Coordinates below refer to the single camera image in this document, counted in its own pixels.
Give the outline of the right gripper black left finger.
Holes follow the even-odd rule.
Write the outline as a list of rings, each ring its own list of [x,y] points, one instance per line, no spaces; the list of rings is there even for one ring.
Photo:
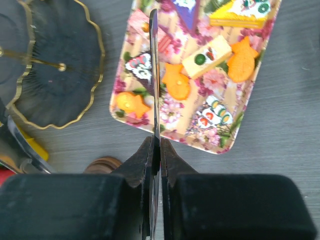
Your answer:
[[[146,240],[153,138],[108,174],[17,174],[0,189],[3,240]]]

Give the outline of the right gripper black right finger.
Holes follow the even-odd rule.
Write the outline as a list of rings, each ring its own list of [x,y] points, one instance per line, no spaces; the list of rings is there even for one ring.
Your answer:
[[[166,240],[314,240],[296,184],[277,174],[199,173],[161,141]]]

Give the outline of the chocolate white cream cake slice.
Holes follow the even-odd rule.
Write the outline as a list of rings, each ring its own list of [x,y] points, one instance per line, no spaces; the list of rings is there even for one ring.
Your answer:
[[[149,51],[130,59],[125,65],[125,69],[129,71],[145,87],[146,91],[154,95],[152,84],[152,64],[151,54]]]

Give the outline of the silver metal tongs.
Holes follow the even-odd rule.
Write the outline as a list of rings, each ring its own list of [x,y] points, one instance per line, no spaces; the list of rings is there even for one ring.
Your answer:
[[[152,163],[149,187],[149,226],[151,240],[156,238],[156,223],[158,217],[160,166],[161,166],[161,131],[160,131],[160,74],[159,74],[159,53],[158,53],[158,10],[153,9],[149,15],[149,42],[151,52],[152,83],[154,90],[154,136]]]

